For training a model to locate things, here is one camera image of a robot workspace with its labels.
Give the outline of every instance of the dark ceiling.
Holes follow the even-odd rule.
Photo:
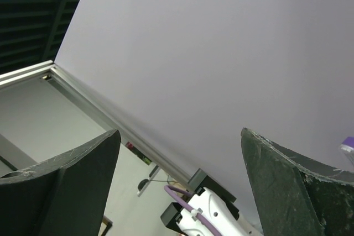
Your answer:
[[[0,74],[55,59],[79,0],[0,0]]]

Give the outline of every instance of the corrugated metal roof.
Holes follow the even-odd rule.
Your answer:
[[[0,74],[55,59],[79,0],[0,0]]]

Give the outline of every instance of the purple cap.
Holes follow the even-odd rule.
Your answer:
[[[346,146],[351,146],[352,148],[354,148],[354,137],[348,137],[346,138],[342,145],[346,145]]]

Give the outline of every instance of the purple object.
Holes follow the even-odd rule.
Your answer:
[[[183,208],[187,209],[189,212],[191,212],[192,210],[194,210],[194,208],[192,208],[188,203],[186,203],[185,201],[182,200],[182,198],[178,197],[176,195],[175,192],[179,192],[182,193],[183,195],[186,195],[188,197],[192,197],[193,194],[190,192],[187,192],[185,190],[179,189],[177,187],[174,187],[172,185],[166,185],[165,187],[165,191],[174,199],[176,200],[176,202],[178,204],[180,204]],[[204,226],[206,226],[208,228],[208,230],[210,230],[210,232],[214,235],[214,236],[222,236],[222,234],[200,213],[197,214],[196,218],[201,222],[201,224],[203,224]]]
[[[342,145],[346,145],[346,146],[351,146],[352,148],[354,148],[354,137],[348,137],[346,138]]]

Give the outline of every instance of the aluminum frame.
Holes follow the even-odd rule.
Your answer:
[[[188,180],[191,176],[187,174],[187,172],[173,163],[168,157],[157,151],[154,146],[126,125],[124,121],[116,119],[115,116],[101,106],[98,100],[95,99],[89,91],[83,88],[74,77],[66,73],[53,61],[49,60],[0,75],[0,89],[30,78],[44,77],[47,75],[59,84],[59,87],[57,85],[55,87],[59,89],[65,97],[70,97],[75,105],[89,114],[100,126],[107,130],[118,129],[129,142],[146,154],[154,163],[182,185],[188,187]]]

